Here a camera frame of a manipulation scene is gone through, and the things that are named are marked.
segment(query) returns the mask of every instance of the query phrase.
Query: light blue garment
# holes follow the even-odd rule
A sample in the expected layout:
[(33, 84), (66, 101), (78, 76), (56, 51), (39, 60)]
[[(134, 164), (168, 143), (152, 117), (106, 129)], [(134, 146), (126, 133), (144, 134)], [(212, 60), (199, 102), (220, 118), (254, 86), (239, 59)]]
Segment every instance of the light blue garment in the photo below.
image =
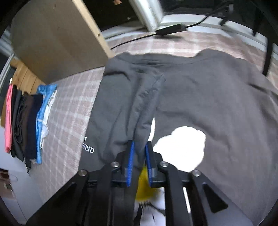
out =
[(41, 130), (43, 127), (43, 116), (45, 112), (45, 108), (47, 103), (52, 96), (53, 92), (57, 88), (57, 84), (53, 85), (39, 85), (37, 89), (37, 93), (43, 95), (43, 104), (41, 105), (41, 109), (37, 114), (37, 122), (36, 122), (36, 142), (37, 142), (37, 164), (41, 164), (41, 148), (40, 148), (40, 139), (41, 139)]

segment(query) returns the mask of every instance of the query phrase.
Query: pink garment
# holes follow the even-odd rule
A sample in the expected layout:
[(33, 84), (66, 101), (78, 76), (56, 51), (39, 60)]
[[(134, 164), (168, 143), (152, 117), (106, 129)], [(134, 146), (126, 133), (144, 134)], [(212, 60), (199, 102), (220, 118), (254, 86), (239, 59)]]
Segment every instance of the pink garment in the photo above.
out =
[(12, 146), (12, 121), (11, 121), (11, 99), (13, 85), (9, 86), (6, 96), (6, 121), (5, 121), (5, 152), (10, 153)]

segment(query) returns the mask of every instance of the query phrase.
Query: metal bolt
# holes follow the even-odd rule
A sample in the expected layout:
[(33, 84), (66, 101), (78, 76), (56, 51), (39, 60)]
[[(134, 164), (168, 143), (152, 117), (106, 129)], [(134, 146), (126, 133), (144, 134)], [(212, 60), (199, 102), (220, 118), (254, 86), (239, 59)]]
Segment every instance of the metal bolt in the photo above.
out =
[(120, 163), (118, 163), (118, 162), (112, 162), (112, 163), (111, 163), (111, 166), (112, 166), (113, 168), (118, 168), (118, 167), (120, 166)]
[(159, 164), (160, 164), (162, 167), (167, 167), (167, 166), (169, 165), (168, 162), (164, 162), (164, 161), (161, 161)]
[(84, 169), (79, 170), (78, 175), (79, 175), (79, 176), (86, 176), (86, 175), (87, 175), (87, 171), (84, 170)]
[(201, 175), (201, 172), (200, 172), (199, 170), (195, 169), (195, 170), (192, 171), (192, 174), (193, 174), (194, 176), (200, 176), (200, 175)]

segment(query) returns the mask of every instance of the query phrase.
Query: checkered fabric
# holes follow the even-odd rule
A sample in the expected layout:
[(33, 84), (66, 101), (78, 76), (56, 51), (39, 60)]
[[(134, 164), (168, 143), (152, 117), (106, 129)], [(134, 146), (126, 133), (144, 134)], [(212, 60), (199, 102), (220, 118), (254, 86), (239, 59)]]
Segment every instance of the checkered fabric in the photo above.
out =
[[(108, 42), (112, 47), (140, 35)], [(245, 59), (262, 70), (265, 53), (237, 38), (201, 32), (180, 32), (168, 37), (152, 36), (119, 46), (116, 54), (167, 53), (193, 57), (199, 51), (211, 48)], [(57, 82), (57, 95), (47, 126), (49, 134), (44, 141), (42, 164), (33, 165), (30, 176), (38, 184), (46, 202), (78, 170), (81, 146), (91, 109), (98, 91), (104, 67), (81, 72)], [(272, 58), (270, 81), (278, 87), (278, 62)]]

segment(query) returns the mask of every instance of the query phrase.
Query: black cable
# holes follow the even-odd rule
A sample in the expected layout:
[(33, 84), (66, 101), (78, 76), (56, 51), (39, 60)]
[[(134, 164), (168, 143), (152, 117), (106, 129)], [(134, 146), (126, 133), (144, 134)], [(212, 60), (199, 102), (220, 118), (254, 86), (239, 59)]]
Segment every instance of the black cable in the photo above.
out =
[[(221, 11), (221, 10), (225, 9), (225, 7), (227, 7), (228, 4), (230, 4), (230, 2), (223, 2), (223, 5), (220, 4), (220, 5), (222, 5), (222, 6), (220, 6), (220, 7), (217, 8), (216, 10), (210, 12), (207, 16), (205, 16), (205, 17), (204, 17), (202, 20), (200, 20), (198, 23), (195, 23), (195, 24), (192, 24), (192, 25), (188, 25), (188, 26), (186, 26), (186, 28), (191, 28), (191, 27), (194, 27), (194, 26), (199, 25), (200, 23), (202, 23), (204, 20), (206, 20), (206, 19), (207, 19), (209, 16), (211, 16), (212, 14), (217, 13), (218, 11)], [(151, 36), (154, 36), (154, 35), (156, 35), (156, 33), (150, 34), (150, 35), (145, 35), (145, 36), (138, 37), (138, 38), (135, 38), (135, 39), (131, 39), (131, 40), (122, 42), (122, 43), (120, 43), (120, 44), (117, 44), (117, 45), (113, 46), (111, 49), (114, 49), (114, 48), (116, 48), (116, 47), (118, 47), (118, 46), (120, 46), (120, 45), (129, 43), (129, 42), (132, 42), (132, 41), (136, 41), (136, 40), (139, 40), (139, 39), (142, 39), (142, 38), (151, 37)]]

